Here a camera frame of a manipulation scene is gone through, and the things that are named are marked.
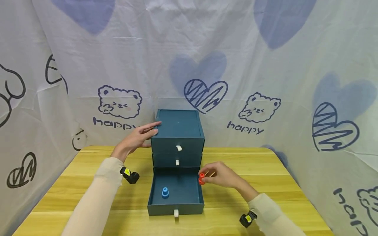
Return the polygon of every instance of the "wrist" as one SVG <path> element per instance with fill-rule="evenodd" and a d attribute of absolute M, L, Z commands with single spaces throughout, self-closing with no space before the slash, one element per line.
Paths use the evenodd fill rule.
<path fill-rule="evenodd" d="M 116 146 L 113 149 L 112 154 L 110 155 L 111 157 L 118 158 L 122 162 L 125 162 L 127 155 L 130 153 L 130 150 L 128 148 L 122 148 L 119 146 Z"/>
<path fill-rule="evenodd" d="M 245 179 L 241 177 L 240 181 L 237 181 L 235 189 L 240 193 L 240 195 L 246 202 L 253 200 L 259 195 L 259 193 Z"/>

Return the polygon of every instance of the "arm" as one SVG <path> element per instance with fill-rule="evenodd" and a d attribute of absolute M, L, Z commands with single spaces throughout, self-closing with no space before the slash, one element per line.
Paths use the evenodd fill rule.
<path fill-rule="evenodd" d="M 101 236 L 113 199 L 121 186 L 119 173 L 123 162 L 115 157 L 105 159 L 62 233 L 62 236 Z"/>
<path fill-rule="evenodd" d="M 305 236 L 265 193 L 259 194 L 247 181 L 241 179 L 235 189 L 257 215 L 256 223 L 266 236 Z"/>
<path fill-rule="evenodd" d="M 102 235 L 110 207 L 121 186 L 122 176 L 119 171 L 124 166 L 127 155 L 137 148 L 151 147 L 145 141 L 158 133 L 153 127 L 160 123 L 154 122 L 135 128 L 114 148 L 111 157 L 102 162 L 93 182 L 77 204 L 62 236 Z"/>
<path fill-rule="evenodd" d="M 199 173 L 208 172 L 202 179 L 226 188 L 236 189 L 248 203 L 249 209 L 257 215 L 256 223 L 266 236 L 305 236 L 265 193 L 259 194 L 246 180 L 238 176 L 223 162 L 206 164 Z"/>

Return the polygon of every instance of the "hand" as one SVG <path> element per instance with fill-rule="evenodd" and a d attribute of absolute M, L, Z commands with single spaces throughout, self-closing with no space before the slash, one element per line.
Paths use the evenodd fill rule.
<path fill-rule="evenodd" d="M 157 121 L 135 128 L 131 134 L 117 144 L 110 156 L 125 162 L 127 155 L 133 153 L 137 148 L 150 148 L 151 144 L 145 143 L 145 141 L 158 133 L 158 130 L 153 128 L 160 124 L 161 121 Z"/>
<path fill-rule="evenodd" d="M 198 174 L 206 173 L 207 177 L 202 179 L 205 183 L 216 184 L 226 188 L 236 189 L 246 202 L 253 200 L 259 193 L 243 178 L 237 175 L 232 169 L 223 162 L 213 162 L 206 164 Z"/>
<path fill-rule="evenodd" d="M 198 174 L 206 174 L 206 172 L 208 172 L 208 174 L 202 179 L 203 182 L 216 184 L 226 188 L 236 188 L 237 184 L 243 180 L 223 162 L 206 164 Z"/>

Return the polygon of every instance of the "yellow sticker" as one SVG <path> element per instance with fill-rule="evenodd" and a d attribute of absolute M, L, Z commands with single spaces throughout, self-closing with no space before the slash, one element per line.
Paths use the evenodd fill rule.
<path fill-rule="evenodd" d="M 130 176 L 130 170 L 129 170 L 129 169 L 126 169 L 126 170 L 125 170 L 125 174 L 128 175 L 128 176 Z"/>
<path fill-rule="evenodd" d="M 250 217 L 250 215 L 247 215 L 245 218 L 247 219 L 248 223 L 252 222 L 252 218 Z"/>

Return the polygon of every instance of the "blue heart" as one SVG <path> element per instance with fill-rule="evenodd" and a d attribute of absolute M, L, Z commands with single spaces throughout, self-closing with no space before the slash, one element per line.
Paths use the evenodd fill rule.
<path fill-rule="evenodd" d="M 271 49 L 287 43 L 305 24 L 316 0 L 255 0 L 254 18 Z"/>
<path fill-rule="evenodd" d="M 312 137 L 318 151 L 341 150 L 349 147 L 359 138 L 359 128 L 353 121 L 338 122 L 338 120 L 337 110 L 329 102 L 323 102 L 315 110 Z"/>
<path fill-rule="evenodd" d="M 98 35 L 108 24 L 115 0 L 51 0 L 88 33 Z"/>
<path fill-rule="evenodd" d="M 208 87 L 199 79 L 189 80 L 184 86 L 184 96 L 194 109 L 206 114 L 218 105 L 228 91 L 225 81 L 217 81 Z"/>
<path fill-rule="evenodd" d="M 199 79 L 205 83 L 220 81 L 226 66 L 226 56 L 218 51 L 209 53 L 198 65 L 188 55 L 179 54 L 170 64 L 169 75 L 176 90 L 184 96 L 183 88 L 189 80 Z"/>
<path fill-rule="evenodd" d="M 355 120 L 375 101 L 377 88 L 369 80 L 357 80 L 340 87 L 336 73 L 326 74 L 315 89 L 313 107 L 323 102 L 335 106 L 338 120 Z"/>

